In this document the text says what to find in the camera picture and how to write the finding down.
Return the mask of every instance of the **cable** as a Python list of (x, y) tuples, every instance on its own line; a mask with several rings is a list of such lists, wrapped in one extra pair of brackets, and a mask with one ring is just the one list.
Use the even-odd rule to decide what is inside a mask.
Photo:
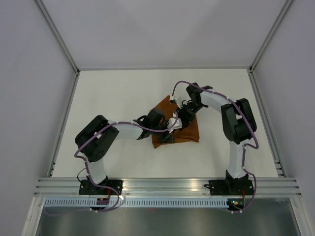
[(146, 115), (140, 116), (138, 119), (136, 119), (136, 121), (140, 121), (142, 119), (144, 119), (145, 117), (147, 117)]
[(243, 210), (244, 208), (239, 208), (239, 207), (237, 207), (237, 206), (235, 206), (235, 205), (233, 205), (236, 209), (238, 209), (239, 211), (241, 211), (241, 210)]
[(242, 197), (241, 201), (243, 201), (243, 203), (245, 205), (245, 191), (242, 189), (242, 192), (243, 192), (243, 197)]
[(78, 173), (78, 175), (77, 175), (77, 179), (78, 179), (78, 181), (79, 181), (80, 183), (82, 183), (82, 182), (81, 182), (81, 180), (79, 179), (79, 174), (81, 174), (81, 172), (84, 171), (84, 170), (85, 170), (85, 168), (83, 168), (83, 169)]
[(182, 101), (182, 106), (184, 105), (184, 102), (187, 102), (186, 104), (188, 104), (189, 102), (191, 102), (191, 100), (189, 100), (189, 101), (183, 100), (183, 101)]
[(178, 82), (175, 84), (175, 86), (174, 86), (174, 88), (173, 88), (172, 96), (174, 96), (175, 89), (176, 89), (177, 85), (180, 84), (180, 83), (188, 84), (188, 85), (193, 86), (193, 87), (195, 87), (195, 88), (197, 88), (197, 89), (200, 89), (200, 90), (202, 90), (202, 91), (204, 91), (204, 92), (212, 93), (212, 94), (218, 95), (218, 96), (220, 96), (220, 97), (223, 97), (224, 99), (226, 99), (227, 101), (229, 101), (229, 102), (235, 107), (235, 109), (237, 110), (237, 112), (238, 112), (238, 113), (241, 115), (241, 117), (243, 118), (243, 120), (244, 120), (244, 122), (245, 122), (247, 128), (249, 129), (249, 131), (250, 131), (250, 133), (251, 133), (251, 136), (252, 136), (253, 139), (254, 139), (255, 146), (252, 145), (252, 144), (249, 144), (249, 143), (243, 145), (242, 167), (243, 167), (243, 170), (244, 170), (244, 172), (245, 172), (246, 174), (251, 175), (251, 176), (253, 177), (255, 186), (254, 186), (254, 193), (252, 194), (252, 198), (250, 199), (249, 203), (248, 203), (248, 204), (243, 208), (243, 210), (242, 210), (242, 211), (244, 211), (244, 210), (247, 209), (247, 207), (252, 203), (252, 201), (253, 201), (253, 199), (254, 199), (254, 197), (255, 197), (255, 194), (256, 194), (256, 189), (257, 189), (256, 176), (255, 176), (253, 173), (251, 173), (251, 172), (249, 172), (249, 171), (247, 171), (247, 170), (245, 169), (245, 153), (246, 153), (246, 147), (249, 146), (249, 147), (254, 148), (254, 149), (258, 149), (258, 148), (259, 148), (258, 140), (257, 140), (257, 138), (256, 138), (256, 136), (255, 136), (255, 134), (254, 134), (254, 131), (253, 131), (253, 129), (252, 129), (250, 123), (249, 123), (248, 120), (246, 119), (245, 115), (243, 114), (243, 112), (241, 111), (241, 109), (236, 105), (236, 103), (235, 103), (232, 99), (228, 98), (227, 96), (225, 96), (225, 95), (222, 94), (222, 93), (215, 92), (214, 90), (206, 90), (206, 89), (201, 88), (201, 87), (199, 87), (199, 86), (197, 86), (197, 85), (194, 85), (194, 84), (192, 84), (192, 83), (190, 83), (190, 82), (181, 80), (181, 81), (178, 81)]
[(105, 126), (104, 128), (102, 128), (101, 130), (99, 130), (97, 133), (95, 133), (90, 139), (88, 139), (88, 140), (87, 140), (82, 146), (80, 146), (80, 148), (75, 152), (74, 157), (75, 157), (75, 158), (80, 158), (80, 159), (82, 159), (82, 160), (84, 161), (85, 168), (86, 168), (87, 173), (88, 173), (88, 178), (89, 178), (89, 180), (91, 181), (91, 183), (92, 183), (95, 187), (112, 190), (112, 191), (117, 195), (117, 201), (115, 202), (115, 204), (114, 204), (113, 206), (111, 206), (111, 207), (108, 208), (108, 209), (101, 209), (101, 210), (98, 210), (98, 211), (100, 211), (100, 212), (106, 212), (106, 211), (113, 210), (113, 209), (117, 206), (117, 204), (118, 204), (118, 202), (119, 202), (119, 193), (117, 192), (116, 189), (114, 189), (114, 188), (112, 188), (112, 187), (98, 185), (97, 183), (95, 183), (95, 182), (93, 181), (93, 179), (91, 178), (91, 175), (90, 175), (90, 170), (89, 170), (89, 166), (88, 166), (88, 160), (87, 160), (87, 158), (78, 155), (79, 152), (81, 152), (82, 149), (84, 149), (93, 139), (95, 139), (99, 134), (103, 133), (106, 129), (108, 129), (109, 127), (112, 127), (112, 126), (120, 125), (120, 124), (133, 125), (133, 126), (136, 126), (136, 127), (141, 128), (141, 129), (148, 130), (148, 131), (151, 131), (151, 132), (157, 132), (157, 133), (162, 133), (162, 132), (169, 131), (170, 129), (172, 129), (172, 128), (176, 125), (176, 122), (177, 122), (177, 120), (178, 120), (178, 114), (177, 114), (177, 112), (174, 112), (174, 113), (175, 113), (175, 116), (176, 116), (176, 119), (175, 119), (174, 124), (172, 124), (169, 128), (167, 128), (167, 129), (162, 129), (162, 130), (149, 129), (149, 128), (146, 128), (146, 127), (144, 127), (144, 126), (141, 126), (141, 125), (139, 125), (139, 124), (137, 124), (137, 123), (128, 122), (128, 121), (120, 121), (120, 122), (115, 122), (115, 123), (112, 123), (112, 124), (108, 124), (107, 126)]
[(65, 215), (65, 214), (69, 214), (69, 213), (74, 213), (74, 212), (91, 211), (89, 208), (84, 208), (84, 209), (76, 209), (76, 210), (62, 212), (62, 213), (49, 213), (49, 212), (47, 212), (46, 208), (47, 207), (43, 207), (43, 212), (44, 212), (44, 214), (46, 214), (48, 216), (60, 216), (60, 215)]
[(209, 184), (204, 184), (203, 186), (207, 189), (211, 189)]

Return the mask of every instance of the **robotic arm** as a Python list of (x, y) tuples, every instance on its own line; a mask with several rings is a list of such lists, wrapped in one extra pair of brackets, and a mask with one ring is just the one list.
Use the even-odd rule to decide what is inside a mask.
[[(106, 182), (107, 175), (102, 161), (113, 141), (116, 139), (144, 139), (150, 135), (157, 135), (161, 143), (173, 142), (174, 129), (185, 129), (192, 122), (195, 114), (203, 107), (212, 107), (222, 115), (223, 131), (230, 141), (230, 161), (226, 170), (224, 183), (211, 183), (219, 185), (212, 195), (238, 195), (246, 190), (247, 195), (252, 193), (252, 182), (243, 170), (244, 144), (252, 138), (243, 118), (231, 103), (233, 101), (245, 115), (252, 131), (256, 131), (256, 123), (248, 100), (227, 99), (214, 93), (210, 86), (200, 88), (197, 83), (189, 84), (186, 89), (191, 100), (185, 104), (178, 104), (174, 118), (166, 120), (162, 111), (152, 109), (147, 116), (142, 116), (132, 122), (114, 122), (99, 115), (94, 118), (75, 138), (79, 150), (86, 157), (90, 178), (96, 184)], [(170, 102), (178, 103), (174, 96)]]

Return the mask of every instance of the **metal frame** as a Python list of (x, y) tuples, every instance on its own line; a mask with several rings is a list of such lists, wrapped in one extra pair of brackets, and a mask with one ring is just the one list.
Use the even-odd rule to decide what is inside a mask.
[[(222, 198), (211, 196), (204, 187), (209, 180), (224, 178), (120, 178), (124, 181), (122, 195), (127, 198)], [(86, 197), (79, 195), (76, 178), (40, 178), (35, 197)], [(294, 178), (257, 178), (257, 198), (300, 198), (301, 191)]]
[(276, 31), (278, 30), (280, 24), (283, 22), (284, 18), (286, 17), (287, 13), (291, 9), (293, 3), (295, 0), (286, 0), (282, 9), (280, 10), (279, 15), (277, 16), (275, 22), (273, 23), (271, 29), (269, 30), (267, 37), (265, 38), (264, 42), (262, 43), (252, 65), (251, 65), (251, 71), (253, 71), (257, 64), (259, 63), (261, 56), (264, 54), (266, 51), (267, 47), (269, 46), (272, 38), (274, 37)]
[(54, 38), (56, 39), (60, 49), (62, 50), (65, 58), (68, 60), (70, 66), (74, 70), (76, 74), (78, 74), (80, 71), (78, 67), (75, 64), (75, 61), (73, 60), (67, 46), (65, 45), (63, 38), (61, 37), (53, 19), (51, 18), (49, 12), (47, 11), (47, 8), (45, 4), (42, 2), (42, 0), (33, 0), (35, 5), (37, 6), (39, 12), (41, 13), (42, 17), (44, 18), (48, 28), (50, 29), (51, 33), (53, 34)]
[[(33, 0), (40, 13), (42, 14), (48, 28), (51, 30), (53, 36), (55, 37), (59, 47), (61, 48), (63, 54), (67, 58), (70, 66), (76, 74), (76, 78), (73, 82), (73, 87), (68, 98), (68, 104), (64, 112), (62, 123), (60, 126), (60, 135), (58, 136), (55, 146), (54, 153), (52, 154), (52, 164), (48, 171), (48, 176), (51, 176), (54, 164), (59, 151), (62, 135), (64, 132), (66, 120), (70, 111), (71, 103), (75, 93), (76, 85), (78, 82), (78, 77), (80, 70), (76, 66), (69, 50), (67, 49), (58, 29), (56, 28), (49, 12), (47, 11), (42, 0)], [(250, 82), (252, 84), (252, 89), (258, 104), (258, 108), (261, 114), (264, 128), (266, 130), (268, 142), (272, 151), (273, 158), (275, 160), (275, 166), (279, 178), (257, 178), (257, 198), (290, 198), (292, 204), (292, 211), (294, 212), (295, 218), (297, 220), (300, 232), (303, 236), (312, 235), (310, 228), (310, 222), (308, 222), (307, 213), (305, 212), (305, 206), (303, 198), (298, 187), (297, 181), (294, 178), (287, 178), (285, 172), (283, 171), (283, 164), (281, 162), (281, 157), (277, 149), (276, 140), (274, 138), (273, 130), (262, 101), (261, 93), (254, 76), (254, 69), (259, 63), (265, 50), (268, 48), (272, 38), (274, 37), (276, 31), (279, 29), (283, 19), (287, 15), (288, 11), (292, 7), (294, 0), (286, 0), (283, 5), (278, 17), (273, 23), (268, 35), (266, 36), (262, 46), (260, 47), (253, 63), (247, 69)], [(157, 69), (157, 68), (112, 68), (113, 70), (123, 70), (123, 69)], [(164, 69), (187, 69), (187, 67), (172, 67)], [(203, 185), (207, 183), (210, 179), (216, 178), (154, 178), (154, 179), (131, 179), (123, 178), (124, 190), (123, 196), (128, 199), (157, 199), (157, 198), (173, 198), (173, 199), (198, 199), (198, 200), (219, 200), (222, 199), (221, 196), (210, 196), (209, 190), (204, 188)], [(36, 185), (36, 190), (34, 193), (34, 199), (28, 214), (28, 218), (23, 230), (23, 235), (35, 235), (37, 231), (37, 226), (39, 223), (40, 215), (42, 212), (43, 205), (46, 202), (46, 197), (50, 200), (53, 198), (66, 198), (66, 199), (86, 199), (87, 196), (79, 196), (79, 182), (76, 178), (40, 178)]]
[(61, 121), (61, 124), (60, 124), (60, 127), (59, 127), (59, 131), (58, 131), (59, 135), (56, 138), (56, 141), (55, 141), (55, 144), (54, 144), (54, 148), (53, 148), (54, 151), (53, 151), (52, 156), (50, 158), (51, 159), (51, 161), (50, 161), (51, 164), (50, 164), (50, 167), (49, 167), (48, 172), (47, 172), (47, 176), (48, 177), (51, 177), (52, 174), (53, 174), (53, 170), (54, 170), (54, 167), (55, 167), (57, 155), (58, 155), (58, 152), (59, 152), (59, 149), (60, 149), (60, 145), (61, 145), (61, 140), (63, 138), (63, 132), (64, 132), (64, 129), (65, 129), (65, 125), (66, 125), (68, 116), (69, 116), (69, 112), (70, 112), (71, 104), (72, 104), (72, 101), (73, 101), (75, 89), (77, 88), (79, 76), (80, 76), (80, 72), (75, 75), (75, 77), (73, 79), (73, 82), (72, 82), (71, 93), (69, 94), (69, 96), (67, 98), (67, 106), (65, 107), (65, 110), (63, 112), (63, 118), (62, 118), (62, 121)]
[(180, 69), (249, 69), (249, 66), (148, 66), (148, 67), (108, 67), (80, 68), (81, 71), (95, 70), (180, 70)]

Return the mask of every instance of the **brown cloth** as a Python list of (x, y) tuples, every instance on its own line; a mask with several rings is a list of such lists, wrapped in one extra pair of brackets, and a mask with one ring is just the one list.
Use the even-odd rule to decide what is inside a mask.
[[(173, 112), (176, 111), (178, 106), (176, 104), (169, 102), (169, 97), (164, 98), (159, 104), (157, 104), (156, 108), (160, 109), (164, 112), (165, 119), (170, 119), (173, 117)], [(173, 133), (175, 143), (184, 143), (184, 142), (199, 142), (199, 130), (196, 116), (190, 123), (188, 127), (183, 130), (175, 130)], [(159, 142), (158, 137), (152, 135), (152, 144), (154, 148), (161, 146), (162, 144)]]

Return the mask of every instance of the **black mounting plate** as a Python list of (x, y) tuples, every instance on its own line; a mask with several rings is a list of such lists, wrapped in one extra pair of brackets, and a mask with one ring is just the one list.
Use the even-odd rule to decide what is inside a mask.
[(210, 180), (209, 186), (207, 186), (207, 188), (210, 189), (210, 195), (212, 196), (242, 196), (242, 190), (244, 190), (245, 195), (253, 195), (254, 193), (252, 181), (249, 179), (239, 188), (233, 189), (233, 191), (228, 189), (224, 179)]
[[(109, 179), (105, 183), (100, 183), (101, 186), (109, 186), (114, 188), (119, 195), (122, 194), (123, 181), (120, 179)], [(89, 180), (84, 179), (81, 181), (79, 195), (108, 195), (108, 190), (105, 188), (95, 187)], [(114, 191), (110, 190), (110, 195), (117, 195)]]

